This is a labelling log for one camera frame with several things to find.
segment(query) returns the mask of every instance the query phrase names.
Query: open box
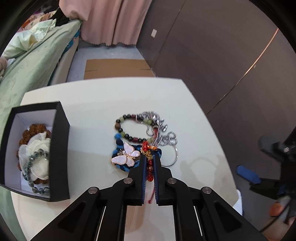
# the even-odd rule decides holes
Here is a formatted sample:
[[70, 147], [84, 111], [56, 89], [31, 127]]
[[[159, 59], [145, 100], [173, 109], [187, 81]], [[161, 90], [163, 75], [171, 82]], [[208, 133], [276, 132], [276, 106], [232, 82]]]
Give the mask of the open box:
[[[49, 195], [33, 193], [32, 188], [18, 169], [16, 151], [22, 133], [31, 124], [44, 124], [51, 131], [49, 148]], [[58, 202], [69, 199], [67, 150], [70, 124], [60, 102], [30, 104], [12, 108], [0, 147], [0, 185], [15, 193]]]

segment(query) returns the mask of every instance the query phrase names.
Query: power outlet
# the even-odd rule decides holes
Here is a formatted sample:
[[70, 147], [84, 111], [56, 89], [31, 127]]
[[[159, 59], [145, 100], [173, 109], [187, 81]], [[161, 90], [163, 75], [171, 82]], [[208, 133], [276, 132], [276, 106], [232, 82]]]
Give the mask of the power outlet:
[[153, 29], [151, 33], [151, 37], [155, 38], [156, 33], [157, 33], [157, 30]]

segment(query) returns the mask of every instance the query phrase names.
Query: white table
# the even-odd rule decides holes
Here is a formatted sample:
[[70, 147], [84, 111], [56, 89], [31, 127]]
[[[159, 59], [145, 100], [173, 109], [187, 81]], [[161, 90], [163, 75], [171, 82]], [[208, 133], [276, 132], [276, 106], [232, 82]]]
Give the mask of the white table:
[[[153, 110], [177, 134], [179, 158], [172, 175], [188, 186], [212, 187], [230, 205], [238, 199], [231, 171], [219, 141], [198, 103], [182, 80], [166, 78], [107, 78], [49, 86], [26, 93], [21, 105], [60, 101], [70, 123], [68, 180], [70, 200], [49, 203], [11, 193], [27, 240], [91, 186], [112, 186], [127, 176], [111, 164], [115, 120], [128, 113]], [[125, 122], [123, 129], [137, 137], [146, 127]], [[174, 159], [165, 146], [162, 162]], [[147, 185], [149, 196], [151, 186]], [[175, 240], [172, 207], [145, 204], [128, 207], [125, 240]]]

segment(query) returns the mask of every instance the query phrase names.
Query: white butterfly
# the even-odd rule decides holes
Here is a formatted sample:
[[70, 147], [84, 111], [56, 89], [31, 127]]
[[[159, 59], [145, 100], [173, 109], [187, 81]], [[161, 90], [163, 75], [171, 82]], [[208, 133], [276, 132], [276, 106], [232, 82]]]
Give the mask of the white butterfly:
[[129, 145], [127, 142], [123, 144], [124, 150], [122, 153], [118, 153], [118, 156], [113, 157], [111, 159], [111, 162], [113, 164], [119, 164], [119, 165], [124, 165], [127, 164], [129, 167], [132, 167], [135, 165], [135, 161], [133, 158], [139, 156], [141, 153], [135, 148], [133, 148], [131, 145]]

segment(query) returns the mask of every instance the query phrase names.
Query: wall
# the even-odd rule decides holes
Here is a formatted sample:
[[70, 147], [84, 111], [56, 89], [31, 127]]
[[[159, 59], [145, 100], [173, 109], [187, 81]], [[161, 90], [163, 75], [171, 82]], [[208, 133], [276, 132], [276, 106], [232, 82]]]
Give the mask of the wall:
[[296, 54], [278, 31], [244, 76], [276, 32], [272, 21], [248, 0], [173, 2], [154, 0], [137, 47], [156, 76], [180, 78], [193, 93], [242, 192], [245, 218], [261, 228], [273, 200], [249, 191], [234, 170], [243, 164], [279, 178], [279, 164], [257, 141], [262, 135], [283, 141], [295, 127]]

